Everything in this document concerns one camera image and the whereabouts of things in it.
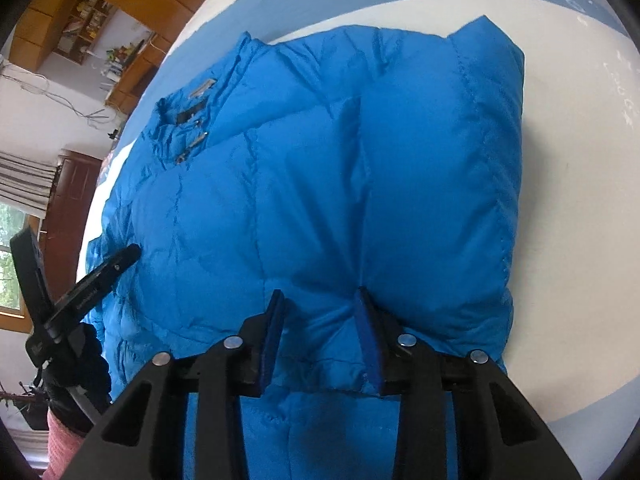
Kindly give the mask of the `pink sleeved left forearm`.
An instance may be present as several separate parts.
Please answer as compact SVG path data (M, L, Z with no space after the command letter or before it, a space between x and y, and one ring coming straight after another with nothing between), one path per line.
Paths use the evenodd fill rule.
M58 480L92 429L92 423L81 412L65 413L56 408L48 409L47 422L49 463L42 478Z

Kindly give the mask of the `black gloved left hand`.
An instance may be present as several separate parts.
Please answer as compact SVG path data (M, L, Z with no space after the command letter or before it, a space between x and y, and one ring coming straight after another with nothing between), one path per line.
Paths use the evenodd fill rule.
M56 356L44 369L42 381L52 415L71 432L85 437L93 422L81 411L68 389L83 388L91 404L103 414L111 405L112 381L96 329L91 324L80 323L78 330L85 338L80 356L74 356L71 361Z

